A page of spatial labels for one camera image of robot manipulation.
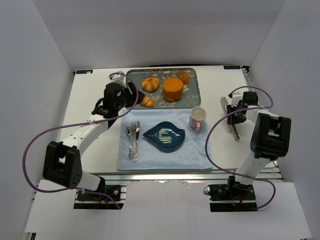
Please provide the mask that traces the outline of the metal tongs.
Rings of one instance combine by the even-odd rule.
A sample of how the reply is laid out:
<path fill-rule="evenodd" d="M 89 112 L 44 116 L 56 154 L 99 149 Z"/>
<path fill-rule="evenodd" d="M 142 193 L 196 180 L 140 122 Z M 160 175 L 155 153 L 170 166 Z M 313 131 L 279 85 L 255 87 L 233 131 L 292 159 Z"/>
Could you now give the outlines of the metal tongs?
<path fill-rule="evenodd" d="M 224 112 L 225 115 L 228 114 L 228 108 L 227 106 L 229 105 L 227 99 L 225 96 L 221 97 L 220 98 L 220 104 L 221 104 L 221 107 L 222 107 L 222 110 Z M 238 131 L 236 129 L 236 126 L 234 124 L 227 124 L 229 126 L 229 128 L 231 129 L 231 132 L 232 132 L 232 135 L 233 135 L 233 138 L 236 142 L 238 142 L 240 140 L 240 136 L 238 134 Z"/>

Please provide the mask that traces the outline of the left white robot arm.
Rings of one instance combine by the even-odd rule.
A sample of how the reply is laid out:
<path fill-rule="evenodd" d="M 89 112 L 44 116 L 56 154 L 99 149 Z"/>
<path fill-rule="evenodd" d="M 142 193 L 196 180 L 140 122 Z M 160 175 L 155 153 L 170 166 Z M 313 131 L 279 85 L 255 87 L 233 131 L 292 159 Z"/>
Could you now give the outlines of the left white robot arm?
<path fill-rule="evenodd" d="M 83 171 L 81 156 L 85 150 L 116 121 L 122 108 L 140 104 L 145 94 L 130 82 L 127 86 L 109 83 L 88 119 L 73 134 L 60 142 L 51 141 L 45 152 L 42 176 L 67 189 L 84 189 L 101 193 L 105 179 Z"/>

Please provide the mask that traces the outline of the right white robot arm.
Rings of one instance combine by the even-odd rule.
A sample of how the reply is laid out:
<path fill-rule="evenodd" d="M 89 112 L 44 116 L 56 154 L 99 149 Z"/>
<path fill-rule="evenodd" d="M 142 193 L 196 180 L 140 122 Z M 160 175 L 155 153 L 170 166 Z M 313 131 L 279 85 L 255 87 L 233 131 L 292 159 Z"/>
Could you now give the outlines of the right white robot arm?
<path fill-rule="evenodd" d="M 231 93 L 231 104 L 225 97 L 220 99 L 236 141 L 240 140 L 236 125 L 249 120 L 254 123 L 250 140 L 251 153 L 235 171 L 236 175 L 228 178 L 228 188 L 248 191 L 254 178 L 272 161 L 285 157 L 289 150 L 292 120 L 278 116 L 268 110 L 254 109 L 258 106 L 258 95 L 253 91 Z"/>

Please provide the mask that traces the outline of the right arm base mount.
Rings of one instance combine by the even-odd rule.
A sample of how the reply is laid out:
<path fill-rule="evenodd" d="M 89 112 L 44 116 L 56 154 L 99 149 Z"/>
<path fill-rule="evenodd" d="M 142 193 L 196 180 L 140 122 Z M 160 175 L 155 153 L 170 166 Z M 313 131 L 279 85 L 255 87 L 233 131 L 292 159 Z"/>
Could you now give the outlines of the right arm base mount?
<path fill-rule="evenodd" d="M 231 189 L 226 184 L 210 184 L 203 189 L 209 196 L 212 213 L 256 212 L 256 195 L 252 185 L 248 190 Z"/>

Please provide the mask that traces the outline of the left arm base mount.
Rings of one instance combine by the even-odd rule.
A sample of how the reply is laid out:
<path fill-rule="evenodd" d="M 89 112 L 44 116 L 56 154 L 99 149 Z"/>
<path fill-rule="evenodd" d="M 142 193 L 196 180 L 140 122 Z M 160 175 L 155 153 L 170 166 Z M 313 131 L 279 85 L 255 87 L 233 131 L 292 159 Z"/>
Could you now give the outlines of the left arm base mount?
<path fill-rule="evenodd" d="M 78 190 L 73 208 L 76 210 L 120 210 L 125 202 L 125 185 L 105 185 L 102 194 L 92 194 Z"/>

